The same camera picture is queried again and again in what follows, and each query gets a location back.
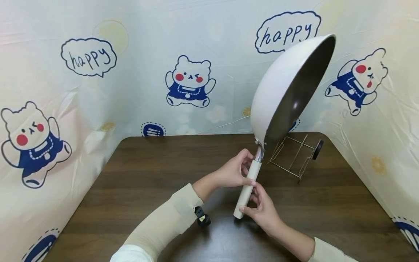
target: hand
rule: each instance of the hand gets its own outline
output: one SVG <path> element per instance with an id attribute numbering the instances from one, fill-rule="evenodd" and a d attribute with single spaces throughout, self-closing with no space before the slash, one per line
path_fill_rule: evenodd
<path id="1" fill-rule="evenodd" d="M 252 163 L 253 155 L 249 150 L 243 149 L 235 157 L 230 159 L 217 171 L 211 173 L 218 187 L 239 187 L 243 185 L 254 186 L 256 182 L 250 178 L 243 177 L 248 174 L 248 167 Z"/>
<path id="2" fill-rule="evenodd" d="M 272 199 L 268 196 L 261 184 L 256 183 L 250 200 L 255 202 L 257 208 L 241 206 L 240 211 L 251 217 L 268 234 L 274 236 L 279 228 L 285 226 L 279 218 Z"/>

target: wall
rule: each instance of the wall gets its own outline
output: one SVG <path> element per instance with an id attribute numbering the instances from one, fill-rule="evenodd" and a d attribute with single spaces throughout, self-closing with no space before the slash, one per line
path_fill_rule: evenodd
<path id="1" fill-rule="evenodd" d="M 293 131 L 328 135 L 419 251 L 418 14 L 390 0 L 3 1 L 0 260 L 44 256 L 123 138 L 251 132 L 267 68 L 328 33 L 336 51 Z"/>

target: person's right hand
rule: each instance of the person's right hand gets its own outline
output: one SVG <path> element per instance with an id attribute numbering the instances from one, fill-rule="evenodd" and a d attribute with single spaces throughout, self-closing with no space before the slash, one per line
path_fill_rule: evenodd
<path id="1" fill-rule="evenodd" d="M 272 237 L 280 227 L 284 226 L 272 199 L 268 196 L 262 185 L 256 182 L 250 200 L 258 205 L 257 208 L 241 206 L 240 211 L 251 217 L 268 236 Z"/>

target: white wok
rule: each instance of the white wok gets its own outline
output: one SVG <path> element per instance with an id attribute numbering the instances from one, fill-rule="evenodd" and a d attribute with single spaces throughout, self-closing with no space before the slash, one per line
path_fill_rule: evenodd
<path id="1" fill-rule="evenodd" d="M 332 57 L 333 34 L 304 40 L 284 52 L 263 76 L 251 107 L 251 126 L 258 150 L 247 175 L 256 180 L 265 150 L 275 147 L 288 133 L 313 96 Z M 243 217 L 252 186 L 243 186 L 234 216 Z"/>

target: person's left hand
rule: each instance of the person's left hand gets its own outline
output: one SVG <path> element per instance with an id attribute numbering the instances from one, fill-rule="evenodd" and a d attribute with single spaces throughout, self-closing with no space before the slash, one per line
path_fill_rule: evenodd
<path id="1" fill-rule="evenodd" d="M 211 176 L 213 176 L 218 187 L 254 186 L 256 185 L 254 180 L 242 175 L 242 172 L 247 175 L 252 160 L 253 155 L 249 150 L 243 149 L 217 171 L 213 172 Z"/>

